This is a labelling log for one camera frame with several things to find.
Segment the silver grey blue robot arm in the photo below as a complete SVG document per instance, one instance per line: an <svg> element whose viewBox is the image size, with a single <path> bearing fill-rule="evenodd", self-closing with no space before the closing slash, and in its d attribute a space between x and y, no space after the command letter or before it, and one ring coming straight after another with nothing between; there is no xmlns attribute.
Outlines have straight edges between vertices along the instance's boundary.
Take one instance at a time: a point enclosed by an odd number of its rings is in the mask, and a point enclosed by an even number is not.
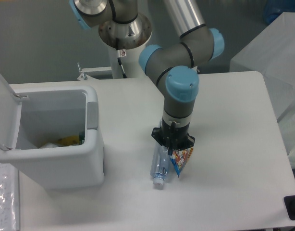
<svg viewBox="0 0 295 231"><path fill-rule="evenodd" d="M147 76L164 96L161 125L152 137L170 150L194 146L188 133L199 89L195 67L224 51L222 34L208 28L194 0L167 0L165 7L180 41L169 47L148 45L149 19L136 0L71 0L69 5L83 29L98 27L107 46L112 76Z"/></svg>

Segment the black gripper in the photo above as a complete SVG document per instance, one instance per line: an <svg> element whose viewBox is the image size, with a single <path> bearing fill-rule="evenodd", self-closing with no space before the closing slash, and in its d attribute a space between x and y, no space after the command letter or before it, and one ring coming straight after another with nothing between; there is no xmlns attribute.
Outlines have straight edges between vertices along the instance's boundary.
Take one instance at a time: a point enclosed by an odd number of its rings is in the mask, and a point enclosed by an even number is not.
<svg viewBox="0 0 295 231"><path fill-rule="evenodd" d="M153 128L151 136L155 141L169 150L185 150L195 144L195 137L189 135L189 123L183 127L177 127L175 122L167 124L163 119L160 126Z"/></svg>

